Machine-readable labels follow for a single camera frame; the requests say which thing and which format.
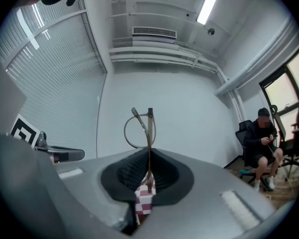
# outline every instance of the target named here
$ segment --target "ceiling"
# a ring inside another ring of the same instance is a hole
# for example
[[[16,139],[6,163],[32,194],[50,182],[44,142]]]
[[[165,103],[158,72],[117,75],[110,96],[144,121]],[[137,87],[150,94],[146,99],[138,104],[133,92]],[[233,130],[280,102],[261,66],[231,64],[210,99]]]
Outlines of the ceiling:
[[[196,22],[203,1],[112,0],[114,47],[132,45],[133,26],[160,27],[176,30],[177,41],[217,59],[251,15],[256,0],[217,0],[205,26]],[[126,15],[135,12],[163,15]],[[210,28],[215,29],[213,36],[207,33]]]

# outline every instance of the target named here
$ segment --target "black shorts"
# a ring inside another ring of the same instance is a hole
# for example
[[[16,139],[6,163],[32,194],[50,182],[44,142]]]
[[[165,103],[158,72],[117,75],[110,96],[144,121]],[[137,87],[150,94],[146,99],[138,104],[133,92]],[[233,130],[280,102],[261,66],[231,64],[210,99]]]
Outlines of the black shorts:
[[[275,152],[278,148],[274,145],[270,147],[270,149]],[[270,165],[271,163],[274,162],[275,158],[273,156],[273,152],[269,150],[267,146],[263,148],[262,150],[255,150],[252,153],[250,153],[250,162],[249,165],[252,167],[258,167],[258,161],[262,157],[266,157],[268,159],[268,164]]]

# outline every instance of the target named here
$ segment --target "black window frame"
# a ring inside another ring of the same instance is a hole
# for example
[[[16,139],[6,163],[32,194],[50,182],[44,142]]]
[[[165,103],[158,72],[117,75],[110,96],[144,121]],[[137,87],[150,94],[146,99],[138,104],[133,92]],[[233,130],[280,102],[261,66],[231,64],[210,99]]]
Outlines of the black window frame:
[[[274,83],[280,76],[282,76],[283,74],[286,74],[287,77],[289,78],[292,86],[293,86],[293,89],[296,93],[296,96],[297,96],[297,99],[298,99],[298,102],[291,105],[291,106],[288,106],[286,108],[284,108],[283,110],[281,111],[278,111],[278,115],[279,116],[282,116],[282,115],[285,115],[291,111],[293,111],[294,109],[297,109],[299,107],[299,86],[297,85],[296,83],[296,80],[292,74],[292,72],[290,71],[290,69],[288,68],[288,64],[299,54],[299,49],[294,53],[294,55],[292,55],[292,57],[290,59],[288,59],[288,61],[286,61],[281,67],[279,67],[276,71],[274,71],[271,75],[269,75],[266,79],[264,79],[263,81],[261,81],[259,83],[260,85],[260,88],[262,89],[265,97],[266,97],[266,100],[270,105],[271,102],[270,102],[270,99],[268,97],[268,94],[266,92],[266,88],[268,86],[270,86],[272,83]]]

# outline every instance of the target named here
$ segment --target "baseboard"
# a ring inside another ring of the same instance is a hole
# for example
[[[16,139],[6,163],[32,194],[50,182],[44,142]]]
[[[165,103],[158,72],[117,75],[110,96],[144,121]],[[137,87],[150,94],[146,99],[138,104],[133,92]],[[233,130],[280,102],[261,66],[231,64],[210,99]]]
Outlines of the baseboard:
[[[230,163],[228,163],[227,165],[224,166],[224,168],[228,168],[230,165],[232,165],[238,158],[243,158],[242,155],[238,155],[237,157],[235,157]]]

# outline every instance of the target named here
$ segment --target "knee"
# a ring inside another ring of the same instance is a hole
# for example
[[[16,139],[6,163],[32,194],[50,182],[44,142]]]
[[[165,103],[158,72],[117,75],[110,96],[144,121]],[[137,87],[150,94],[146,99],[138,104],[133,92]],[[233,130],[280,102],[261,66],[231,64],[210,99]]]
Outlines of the knee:
[[[284,156],[284,152],[283,152],[283,150],[280,149],[280,148],[278,148],[278,149],[276,150],[276,157],[277,157],[279,160],[281,160],[281,159],[283,158],[283,156]]]
[[[268,165],[268,159],[266,157],[262,157],[258,161],[258,165],[261,167],[267,167]]]

